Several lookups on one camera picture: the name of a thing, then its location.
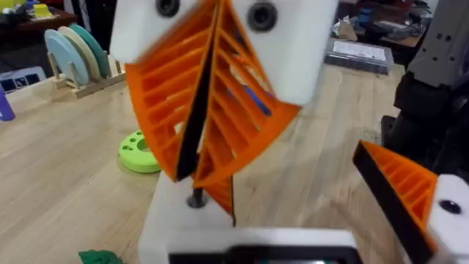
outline beige disc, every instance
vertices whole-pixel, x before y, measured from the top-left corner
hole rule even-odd
[[[59,27],[58,32],[63,34],[79,52],[80,56],[86,63],[86,67],[88,68],[91,78],[99,80],[101,77],[100,68],[97,65],[95,55],[91,52],[88,44],[86,44],[86,42],[76,32],[66,26]]]

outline paper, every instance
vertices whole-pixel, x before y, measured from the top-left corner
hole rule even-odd
[[[334,43],[333,51],[347,55],[365,57],[368,59],[377,59],[384,62],[386,61],[386,55],[383,48],[336,41]]]

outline wooden table surface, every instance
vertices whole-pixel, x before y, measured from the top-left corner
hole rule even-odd
[[[235,175],[238,225],[345,228],[365,263],[399,263],[352,154],[358,139],[379,140],[384,114],[397,113],[403,72],[325,66],[316,100]],[[138,130],[125,84],[77,100],[46,82],[8,98],[17,118],[0,122],[0,263],[80,263],[77,253],[87,249],[138,263],[158,176],[119,164],[119,143]]]

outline purple object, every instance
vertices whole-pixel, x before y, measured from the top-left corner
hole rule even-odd
[[[2,121],[11,121],[15,119],[15,113],[13,113],[13,109],[8,103],[7,96],[0,88],[0,120]]]

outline black bolt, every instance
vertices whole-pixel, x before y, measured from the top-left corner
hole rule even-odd
[[[177,14],[180,0],[156,0],[156,10],[164,18],[172,18]]]
[[[452,214],[461,214],[462,213],[461,207],[457,203],[455,203],[451,200],[447,200],[447,199],[441,200],[439,202],[439,205],[442,209],[444,209],[448,213],[452,213]]]
[[[204,190],[202,188],[195,188],[192,195],[189,196],[187,203],[190,208],[203,208],[207,204],[207,199],[204,197]]]
[[[277,8],[269,1],[253,4],[248,11],[248,25],[255,32],[269,32],[277,23]]]

